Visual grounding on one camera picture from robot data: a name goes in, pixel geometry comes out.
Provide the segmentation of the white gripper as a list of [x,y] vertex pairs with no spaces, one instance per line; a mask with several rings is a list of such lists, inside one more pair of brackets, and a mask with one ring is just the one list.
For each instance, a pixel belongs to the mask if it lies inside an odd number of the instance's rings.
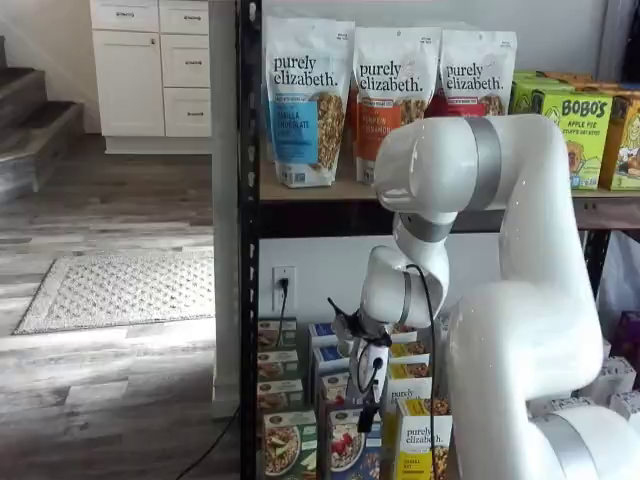
[[354,342],[350,353],[350,399],[362,405],[358,432],[370,433],[386,379],[386,348]]

